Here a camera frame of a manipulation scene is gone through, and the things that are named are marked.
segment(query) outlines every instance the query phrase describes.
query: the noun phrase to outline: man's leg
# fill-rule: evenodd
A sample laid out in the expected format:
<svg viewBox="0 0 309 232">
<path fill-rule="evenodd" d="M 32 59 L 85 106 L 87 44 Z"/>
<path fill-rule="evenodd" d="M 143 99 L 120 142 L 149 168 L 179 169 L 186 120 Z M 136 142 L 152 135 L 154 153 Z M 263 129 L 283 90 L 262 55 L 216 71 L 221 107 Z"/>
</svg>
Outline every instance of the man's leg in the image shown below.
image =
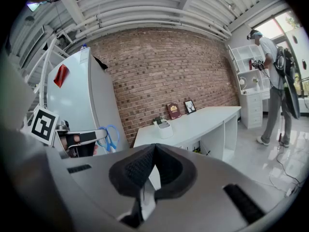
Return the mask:
<svg viewBox="0 0 309 232">
<path fill-rule="evenodd" d="M 282 101 L 282 113 L 284 116 L 284 137 L 282 142 L 284 145 L 289 145 L 290 144 L 290 136 L 291 136 L 291 128 L 292 128 L 292 115 L 288 109 L 288 106 L 286 104 L 286 98 L 283 99 Z"/>
<path fill-rule="evenodd" d="M 266 144 L 269 143 L 272 130 L 275 127 L 282 99 L 281 98 L 282 92 L 280 90 L 272 87 L 269 92 L 270 92 L 270 98 L 268 100 L 269 106 L 268 106 L 267 126 L 264 134 L 261 137 L 263 143 Z"/>
</svg>

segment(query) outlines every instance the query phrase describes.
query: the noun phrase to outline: hand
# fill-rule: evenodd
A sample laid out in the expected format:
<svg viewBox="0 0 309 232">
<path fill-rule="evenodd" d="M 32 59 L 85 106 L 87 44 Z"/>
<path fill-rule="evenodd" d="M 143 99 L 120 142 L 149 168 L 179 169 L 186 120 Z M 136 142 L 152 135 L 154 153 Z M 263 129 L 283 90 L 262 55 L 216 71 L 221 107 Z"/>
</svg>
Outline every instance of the hand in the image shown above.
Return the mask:
<svg viewBox="0 0 309 232">
<path fill-rule="evenodd" d="M 66 149 L 68 148 L 68 143 L 67 143 L 66 137 L 62 137 L 62 138 L 60 138 L 60 140 L 61 140 L 61 143 L 62 143 L 64 149 L 66 150 Z M 74 135 L 74 141 L 75 141 L 76 143 L 80 142 L 79 135 Z M 96 155 L 96 154 L 97 154 L 97 149 L 98 149 L 98 146 L 95 145 L 95 147 L 94 147 L 94 149 L 93 149 L 93 155 Z"/>
</svg>

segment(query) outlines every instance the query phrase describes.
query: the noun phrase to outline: blue scissors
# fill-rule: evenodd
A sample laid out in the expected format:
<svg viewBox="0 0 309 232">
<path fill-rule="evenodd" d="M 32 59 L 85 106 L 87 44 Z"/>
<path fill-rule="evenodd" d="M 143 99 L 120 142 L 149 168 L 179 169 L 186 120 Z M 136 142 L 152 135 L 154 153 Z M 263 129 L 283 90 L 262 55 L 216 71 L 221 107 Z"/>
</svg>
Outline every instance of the blue scissors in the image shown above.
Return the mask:
<svg viewBox="0 0 309 232">
<path fill-rule="evenodd" d="M 114 126 L 114 125 L 108 125 L 107 127 L 103 127 L 103 126 L 102 126 L 102 127 L 99 128 L 100 130 L 105 130 L 106 133 L 107 133 L 107 135 L 106 135 L 106 137 L 105 137 L 105 143 L 106 143 L 106 145 L 102 145 L 99 141 L 97 141 L 97 143 L 98 143 L 98 145 L 100 145 L 101 147 L 106 148 L 106 150 L 107 150 L 108 152 L 111 152 L 111 147 L 113 147 L 114 149 L 116 149 L 117 146 L 116 146 L 116 145 L 114 144 L 114 142 L 112 141 L 112 138 L 111 138 L 111 136 L 110 136 L 110 134 L 109 134 L 109 132 L 108 132 L 108 128 L 109 128 L 109 127 L 112 127 L 112 128 L 114 128 L 114 129 L 116 130 L 117 136 L 118 136 L 117 143 L 119 142 L 119 140 L 120 140 L 120 134 L 119 134 L 118 129 L 117 129 L 116 126 Z"/>
</svg>

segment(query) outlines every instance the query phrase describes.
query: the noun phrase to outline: shoe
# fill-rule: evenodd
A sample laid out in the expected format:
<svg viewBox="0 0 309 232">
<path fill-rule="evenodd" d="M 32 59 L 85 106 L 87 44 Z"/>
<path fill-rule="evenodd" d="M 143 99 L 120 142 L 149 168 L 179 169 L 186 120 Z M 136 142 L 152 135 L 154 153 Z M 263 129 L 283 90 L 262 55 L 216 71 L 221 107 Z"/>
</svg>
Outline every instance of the shoe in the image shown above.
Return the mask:
<svg viewBox="0 0 309 232">
<path fill-rule="evenodd" d="M 263 144 L 263 145 L 265 145 L 265 146 L 268 146 L 269 145 L 269 143 L 267 144 L 267 143 L 264 143 L 263 141 L 262 141 L 262 138 L 261 137 L 257 137 L 257 142 L 259 142 L 260 144 Z"/>
<path fill-rule="evenodd" d="M 288 148 L 288 147 L 290 146 L 290 144 L 285 144 L 285 143 L 282 142 L 282 141 L 279 141 L 279 144 L 280 144 L 281 146 L 283 146 L 284 148 Z"/>
</svg>

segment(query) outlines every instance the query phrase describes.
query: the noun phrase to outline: tile floor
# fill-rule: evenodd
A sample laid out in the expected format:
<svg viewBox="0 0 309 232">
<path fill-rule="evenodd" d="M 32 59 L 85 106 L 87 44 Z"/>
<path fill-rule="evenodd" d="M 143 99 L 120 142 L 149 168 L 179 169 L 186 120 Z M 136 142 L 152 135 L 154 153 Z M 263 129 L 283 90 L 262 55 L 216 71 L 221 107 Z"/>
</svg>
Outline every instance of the tile floor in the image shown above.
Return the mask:
<svg viewBox="0 0 309 232">
<path fill-rule="evenodd" d="M 289 188 L 293 189 L 296 180 L 288 177 L 278 160 L 284 165 L 288 175 L 302 182 L 309 173 L 309 118 L 301 117 L 293 119 L 290 147 L 278 147 L 278 139 L 281 131 L 281 117 L 278 120 L 269 146 L 264 146 L 256 141 L 257 136 L 262 135 L 267 124 L 267 118 L 263 118 L 260 128 L 246 129 L 239 122 L 237 145 L 234 156 L 228 161 L 233 167 L 252 180 L 257 181 L 278 202 L 284 198 Z"/>
</svg>

